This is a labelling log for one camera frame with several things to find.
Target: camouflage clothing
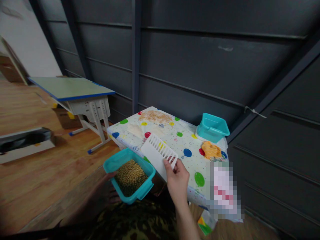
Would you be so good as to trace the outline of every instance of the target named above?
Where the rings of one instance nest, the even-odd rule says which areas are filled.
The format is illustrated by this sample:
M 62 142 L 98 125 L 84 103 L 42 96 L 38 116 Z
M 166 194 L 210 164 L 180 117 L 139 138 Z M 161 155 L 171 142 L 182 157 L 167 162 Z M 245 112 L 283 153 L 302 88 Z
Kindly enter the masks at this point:
M 144 199 L 102 211 L 84 239 L 178 239 L 174 212 Z

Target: white plastic rake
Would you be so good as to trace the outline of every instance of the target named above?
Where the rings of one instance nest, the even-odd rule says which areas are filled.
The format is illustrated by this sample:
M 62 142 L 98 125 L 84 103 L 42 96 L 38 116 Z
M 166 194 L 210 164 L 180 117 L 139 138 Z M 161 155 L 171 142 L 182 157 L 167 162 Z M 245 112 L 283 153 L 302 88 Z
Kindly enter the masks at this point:
M 169 163 L 173 170 L 178 159 L 178 154 L 154 133 L 151 133 L 140 150 L 148 158 L 163 180 L 167 181 L 167 173 L 163 164 L 163 159 L 165 158 L 168 160 L 171 157 Z

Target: orange cloth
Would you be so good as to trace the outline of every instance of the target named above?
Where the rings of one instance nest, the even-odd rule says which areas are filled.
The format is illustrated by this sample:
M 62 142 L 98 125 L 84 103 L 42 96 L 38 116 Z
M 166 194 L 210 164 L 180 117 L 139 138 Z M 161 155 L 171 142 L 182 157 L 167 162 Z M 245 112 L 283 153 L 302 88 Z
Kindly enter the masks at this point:
M 210 142 L 204 142 L 201 148 L 206 154 L 206 159 L 211 159 L 211 157 L 222 157 L 221 149 L 216 145 L 212 145 Z

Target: white wall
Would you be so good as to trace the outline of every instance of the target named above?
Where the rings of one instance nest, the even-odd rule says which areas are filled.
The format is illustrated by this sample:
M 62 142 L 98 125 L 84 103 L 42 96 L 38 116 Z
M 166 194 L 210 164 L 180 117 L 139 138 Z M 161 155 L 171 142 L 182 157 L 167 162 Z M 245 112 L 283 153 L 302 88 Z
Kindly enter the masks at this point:
M 0 35 L 9 43 L 28 74 L 33 77 L 62 75 L 28 1 L 3 0 L 2 3 L 22 17 L 8 16 L 0 11 Z M 0 45 L 0 51 L 6 52 Z

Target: cardboard box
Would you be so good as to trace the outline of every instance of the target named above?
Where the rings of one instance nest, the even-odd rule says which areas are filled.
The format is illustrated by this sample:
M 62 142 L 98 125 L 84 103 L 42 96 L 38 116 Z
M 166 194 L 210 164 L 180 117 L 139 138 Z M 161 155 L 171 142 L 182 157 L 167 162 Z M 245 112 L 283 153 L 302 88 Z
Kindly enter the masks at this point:
M 7 56 L 0 56 L 0 71 L 9 82 L 23 82 L 11 59 Z
M 54 143 L 53 132 L 48 128 L 35 128 L 0 136 L 0 164 L 53 148 Z
M 68 112 L 61 105 L 57 104 L 52 108 L 52 110 L 56 113 L 59 122 L 64 129 L 82 127 L 80 119 L 78 116 L 74 116 L 72 113 Z

